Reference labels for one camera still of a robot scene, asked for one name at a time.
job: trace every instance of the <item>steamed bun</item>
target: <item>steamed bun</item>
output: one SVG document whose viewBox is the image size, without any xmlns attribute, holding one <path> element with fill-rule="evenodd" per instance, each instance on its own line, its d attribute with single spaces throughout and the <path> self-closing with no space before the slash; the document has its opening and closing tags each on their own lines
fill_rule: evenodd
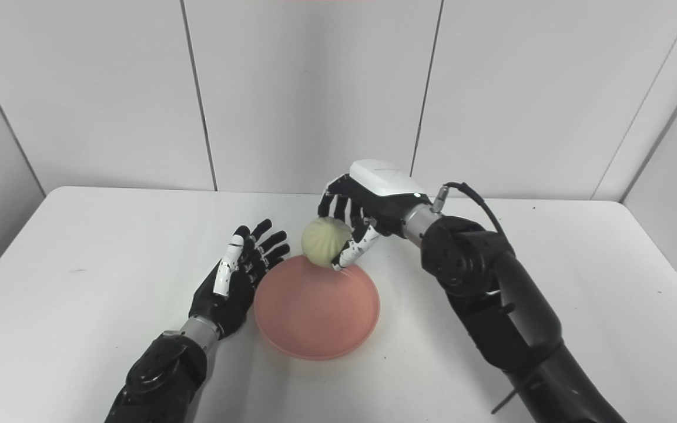
<svg viewBox="0 0 677 423">
<path fill-rule="evenodd" d="M 351 238 L 351 228 L 333 217 L 312 220 L 301 233 L 301 250 L 310 262 L 331 267 L 331 260 Z"/>
</svg>

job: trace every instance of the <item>white fingertip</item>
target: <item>white fingertip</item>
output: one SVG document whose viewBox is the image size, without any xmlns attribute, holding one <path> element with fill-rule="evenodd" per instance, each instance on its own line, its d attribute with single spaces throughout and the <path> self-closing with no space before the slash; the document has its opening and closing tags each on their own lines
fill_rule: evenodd
<svg viewBox="0 0 677 423">
<path fill-rule="evenodd" d="M 218 271 L 216 271 L 216 280 L 213 283 L 214 294 L 223 297 L 229 296 L 229 282 L 231 282 L 232 274 L 237 271 L 237 262 L 239 262 L 239 256 L 242 254 L 243 246 L 244 239 L 239 235 L 234 235 L 229 245 L 226 246 L 226 251 L 223 253 Z"/>
<path fill-rule="evenodd" d="M 365 236 L 360 239 L 359 243 L 354 241 L 354 239 L 350 239 L 349 246 L 341 252 L 341 255 L 338 258 L 339 263 L 333 264 L 333 270 L 341 270 L 342 268 L 349 267 L 349 265 L 357 261 L 362 254 L 365 254 L 365 251 L 370 249 L 370 247 L 378 241 L 380 236 L 381 234 L 376 231 L 376 228 L 368 226 Z"/>
</svg>

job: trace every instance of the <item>robotic arm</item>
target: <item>robotic arm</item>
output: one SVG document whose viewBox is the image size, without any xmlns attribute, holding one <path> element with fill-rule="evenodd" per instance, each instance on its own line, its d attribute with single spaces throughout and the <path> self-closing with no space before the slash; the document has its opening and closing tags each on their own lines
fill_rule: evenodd
<svg viewBox="0 0 677 423">
<path fill-rule="evenodd" d="M 496 232 L 462 217 L 441 213 L 450 188 L 476 201 Z M 561 322 L 482 198 L 466 184 L 444 185 L 434 201 L 395 166 L 359 160 L 349 174 L 328 184 L 318 207 L 344 219 L 350 205 L 352 238 L 333 259 L 339 270 L 373 245 L 379 235 L 398 235 L 421 250 L 421 263 L 446 292 L 449 303 L 492 366 L 511 380 L 537 423 L 624 423 L 567 349 Z"/>
<path fill-rule="evenodd" d="M 284 231 L 257 244 L 271 225 L 266 219 L 252 233 L 246 226 L 236 230 L 221 261 L 195 291 L 187 322 L 163 332 L 135 362 L 106 423 L 185 421 L 218 341 L 244 324 L 258 284 L 289 252 L 288 244 L 280 244 L 287 238 Z"/>
</svg>

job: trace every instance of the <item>silver metal joint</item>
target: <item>silver metal joint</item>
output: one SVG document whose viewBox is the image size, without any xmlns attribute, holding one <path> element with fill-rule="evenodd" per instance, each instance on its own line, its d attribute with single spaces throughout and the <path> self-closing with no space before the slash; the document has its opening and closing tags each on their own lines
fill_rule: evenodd
<svg viewBox="0 0 677 423">
<path fill-rule="evenodd" d="M 440 219 L 440 213 L 433 212 L 430 204 L 417 204 L 404 217 L 402 231 L 406 239 L 417 247 L 422 247 L 422 237 L 436 220 Z"/>
<path fill-rule="evenodd" d="M 433 202 L 433 213 L 440 213 L 441 210 L 443 210 L 443 204 L 445 204 L 445 199 L 448 197 L 449 189 L 450 188 L 446 185 L 440 187 L 440 190 L 438 190 L 438 196 L 435 197 L 435 201 Z"/>
<path fill-rule="evenodd" d="M 215 350 L 219 336 L 215 323 L 199 315 L 188 318 L 179 334 L 193 340 L 207 355 L 211 355 Z"/>
</svg>

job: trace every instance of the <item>pink plate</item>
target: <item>pink plate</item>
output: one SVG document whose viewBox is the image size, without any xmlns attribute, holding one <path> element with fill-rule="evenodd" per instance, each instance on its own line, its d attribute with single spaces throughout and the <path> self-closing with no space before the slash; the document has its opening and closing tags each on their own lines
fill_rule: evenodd
<svg viewBox="0 0 677 423">
<path fill-rule="evenodd" d="M 260 332 L 280 351 L 307 360 L 350 353 L 373 332 L 378 290 L 357 265 L 342 271 L 292 257 L 266 274 L 255 291 Z"/>
</svg>

